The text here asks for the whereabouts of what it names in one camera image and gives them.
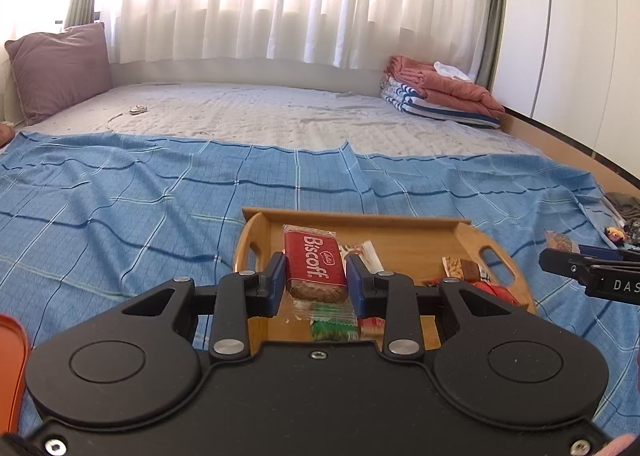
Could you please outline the green snack packet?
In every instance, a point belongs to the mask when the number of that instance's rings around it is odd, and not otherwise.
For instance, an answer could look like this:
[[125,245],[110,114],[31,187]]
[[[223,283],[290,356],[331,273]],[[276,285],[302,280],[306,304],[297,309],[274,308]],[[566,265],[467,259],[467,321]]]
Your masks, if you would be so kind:
[[359,340],[358,319],[348,302],[314,303],[310,310],[310,336],[314,342]]

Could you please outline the folded salmon blanket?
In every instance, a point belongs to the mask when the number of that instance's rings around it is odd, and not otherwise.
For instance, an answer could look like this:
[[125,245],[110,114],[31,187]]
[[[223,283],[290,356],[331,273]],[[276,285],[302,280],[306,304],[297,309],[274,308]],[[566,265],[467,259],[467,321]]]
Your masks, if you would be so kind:
[[495,119],[504,113],[503,105],[485,87],[442,75],[429,62],[392,56],[384,72],[391,80],[409,86],[420,98],[432,104]]

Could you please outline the pink wrapped cake packet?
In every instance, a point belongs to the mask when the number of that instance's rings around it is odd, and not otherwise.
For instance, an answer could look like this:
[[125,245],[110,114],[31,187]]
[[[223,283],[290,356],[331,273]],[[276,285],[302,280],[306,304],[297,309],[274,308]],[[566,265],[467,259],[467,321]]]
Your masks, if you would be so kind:
[[545,231],[544,238],[548,249],[558,250],[568,253],[579,253],[578,243],[574,242],[567,234],[557,233],[556,231]]

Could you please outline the dark red snack packet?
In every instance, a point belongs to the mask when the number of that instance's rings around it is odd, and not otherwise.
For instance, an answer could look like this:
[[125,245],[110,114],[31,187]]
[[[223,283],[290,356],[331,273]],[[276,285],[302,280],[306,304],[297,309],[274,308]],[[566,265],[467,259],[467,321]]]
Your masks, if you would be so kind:
[[488,272],[474,261],[443,257],[442,266],[448,278],[457,278],[467,283],[491,283]]

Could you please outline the wooden bed frame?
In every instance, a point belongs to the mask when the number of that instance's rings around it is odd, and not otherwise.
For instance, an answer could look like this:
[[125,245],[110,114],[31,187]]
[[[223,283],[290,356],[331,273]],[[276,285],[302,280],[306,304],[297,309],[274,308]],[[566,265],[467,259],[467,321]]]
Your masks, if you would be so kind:
[[501,117],[501,125],[506,133],[539,149],[554,161],[590,172],[605,191],[639,196],[638,177],[574,138],[509,108]]

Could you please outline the purple pillow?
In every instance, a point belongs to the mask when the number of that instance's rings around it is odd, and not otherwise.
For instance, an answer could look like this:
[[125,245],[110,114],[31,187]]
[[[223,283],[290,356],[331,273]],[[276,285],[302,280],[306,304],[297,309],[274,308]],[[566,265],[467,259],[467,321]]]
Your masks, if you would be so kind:
[[27,34],[4,49],[28,125],[112,88],[103,23]]

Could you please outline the blue checkered bed sheet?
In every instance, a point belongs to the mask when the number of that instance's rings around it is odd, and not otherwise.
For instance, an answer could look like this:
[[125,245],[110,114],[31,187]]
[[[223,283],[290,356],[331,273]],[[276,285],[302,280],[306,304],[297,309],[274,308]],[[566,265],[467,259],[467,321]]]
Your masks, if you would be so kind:
[[1,311],[40,343],[171,277],[216,283],[245,207],[471,221],[518,265],[538,314],[605,356],[597,425],[638,431],[638,307],[588,298],[538,264],[545,231],[602,247],[612,213],[591,174],[541,156],[24,132],[1,156]]

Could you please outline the white folded cloth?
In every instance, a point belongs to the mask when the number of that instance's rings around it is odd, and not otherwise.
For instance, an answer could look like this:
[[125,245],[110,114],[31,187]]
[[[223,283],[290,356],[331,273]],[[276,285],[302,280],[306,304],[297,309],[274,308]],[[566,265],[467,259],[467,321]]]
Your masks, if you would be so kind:
[[440,61],[435,61],[433,64],[435,71],[444,78],[451,78],[451,80],[462,82],[473,82],[473,79],[466,73],[458,69],[457,67],[450,66],[450,64],[443,64]]

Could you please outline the wooden serving tray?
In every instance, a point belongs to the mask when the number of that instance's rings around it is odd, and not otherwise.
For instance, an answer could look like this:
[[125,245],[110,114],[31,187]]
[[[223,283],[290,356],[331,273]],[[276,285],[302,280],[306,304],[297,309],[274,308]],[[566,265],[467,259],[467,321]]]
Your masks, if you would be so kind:
[[235,248],[233,269],[262,271],[270,257],[284,250],[283,228],[294,225],[333,231],[341,245],[352,247],[370,240],[387,271],[404,274],[418,286],[440,280],[446,272],[443,257],[473,261],[496,280],[488,266],[493,253],[512,277],[509,287],[522,309],[536,312],[525,277],[516,263],[494,239],[471,225],[452,217],[408,217],[242,208],[245,226]]

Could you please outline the pink wafer snack packet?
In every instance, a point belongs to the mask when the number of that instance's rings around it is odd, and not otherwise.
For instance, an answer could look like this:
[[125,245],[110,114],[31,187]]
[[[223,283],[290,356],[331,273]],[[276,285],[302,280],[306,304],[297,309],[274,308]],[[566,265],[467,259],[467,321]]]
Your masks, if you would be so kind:
[[385,320],[382,318],[360,318],[358,326],[361,339],[378,341],[383,338]]

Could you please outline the white quilted mattress pad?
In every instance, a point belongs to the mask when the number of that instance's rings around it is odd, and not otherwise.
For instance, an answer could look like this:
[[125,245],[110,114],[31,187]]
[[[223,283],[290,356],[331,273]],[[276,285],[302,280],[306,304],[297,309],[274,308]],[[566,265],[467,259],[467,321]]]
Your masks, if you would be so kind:
[[[149,111],[130,117],[144,104]],[[137,84],[115,87],[34,125],[50,135],[111,132],[326,150],[349,143],[386,156],[533,155],[536,148],[495,130],[407,115],[379,97],[243,84]]]

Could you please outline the folded blue striped blanket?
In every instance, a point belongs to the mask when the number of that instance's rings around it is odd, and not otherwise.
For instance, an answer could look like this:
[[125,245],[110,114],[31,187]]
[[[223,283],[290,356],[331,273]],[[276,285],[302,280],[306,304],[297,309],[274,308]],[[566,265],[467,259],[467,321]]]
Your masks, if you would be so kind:
[[498,130],[500,119],[484,115],[482,112],[461,110],[434,104],[419,96],[419,93],[407,84],[388,76],[381,83],[381,98],[395,109],[407,115],[428,118],[436,121],[452,121],[479,129]]

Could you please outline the small colourful toy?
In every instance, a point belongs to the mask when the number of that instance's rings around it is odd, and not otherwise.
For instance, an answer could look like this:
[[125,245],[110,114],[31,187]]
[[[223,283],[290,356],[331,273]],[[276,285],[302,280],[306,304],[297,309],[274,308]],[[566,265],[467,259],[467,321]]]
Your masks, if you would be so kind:
[[604,230],[606,238],[614,245],[623,245],[627,241],[627,234],[623,228],[610,226]]

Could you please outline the dark patterned clothing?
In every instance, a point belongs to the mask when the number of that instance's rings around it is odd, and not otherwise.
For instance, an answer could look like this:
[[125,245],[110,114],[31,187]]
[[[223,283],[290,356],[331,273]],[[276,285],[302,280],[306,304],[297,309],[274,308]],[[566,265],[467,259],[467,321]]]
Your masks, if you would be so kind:
[[622,230],[625,234],[627,245],[638,248],[639,246],[639,198],[623,193],[606,193],[608,202],[617,211],[623,220]]

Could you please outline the orange plastic lid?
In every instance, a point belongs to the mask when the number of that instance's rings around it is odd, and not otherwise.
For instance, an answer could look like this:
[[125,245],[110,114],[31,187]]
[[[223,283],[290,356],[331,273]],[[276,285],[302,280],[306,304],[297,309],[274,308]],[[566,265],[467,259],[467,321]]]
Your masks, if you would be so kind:
[[25,390],[24,373],[30,344],[13,317],[0,316],[0,431],[15,433]]

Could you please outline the red Biscoff biscuit packet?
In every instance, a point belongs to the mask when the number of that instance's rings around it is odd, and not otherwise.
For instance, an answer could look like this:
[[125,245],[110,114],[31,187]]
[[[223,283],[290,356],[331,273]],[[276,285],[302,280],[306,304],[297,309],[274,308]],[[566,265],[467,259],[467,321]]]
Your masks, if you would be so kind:
[[283,244],[286,286],[294,299],[329,304],[347,299],[341,251],[333,231],[284,225]]

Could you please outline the red nut snack bag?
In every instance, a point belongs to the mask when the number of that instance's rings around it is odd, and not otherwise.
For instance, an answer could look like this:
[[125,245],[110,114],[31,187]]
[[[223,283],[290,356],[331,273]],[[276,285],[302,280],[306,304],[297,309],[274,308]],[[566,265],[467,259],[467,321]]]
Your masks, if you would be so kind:
[[504,302],[508,302],[514,306],[519,307],[520,309],[527,309],[526,302],[522,303],[518,301],[518,299],[514,297],[514,295],[509,291],[509,289],[506,289],[506,287],[503,287],[500,285],[494,285],[490,281],[486,281],[486,280],[469,281],[466,279],[457,279],[457,278],[449,277],[449,278],[443,278],[443,279],[423,280],[423,281],[420,281],[418,286],[422,286],[426,288],[436,287],[439,283],[441,283],[445,279],[446,280],[451,279],[453,281],[462,281],[462,283],[466,283],[467,285],[473,286],[476,289],[480,289],[481,291],[491,294],[493,297],[496,297]]

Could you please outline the white egg cake packet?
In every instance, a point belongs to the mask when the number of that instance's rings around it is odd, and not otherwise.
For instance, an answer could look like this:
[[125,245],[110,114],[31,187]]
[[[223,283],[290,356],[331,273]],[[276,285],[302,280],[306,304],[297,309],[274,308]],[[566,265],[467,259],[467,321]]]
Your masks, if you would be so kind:
[[375,251],[375,247],[371,240],[366,240],[361,243],[354,243],[353,245],[346,245],[346,243],[340,243],[338,245],[343,260],[343,267],[346,267],[346,257],[349,254],[356,254],[360,257],[360,260],[370,273],[383,272],[384,267]]

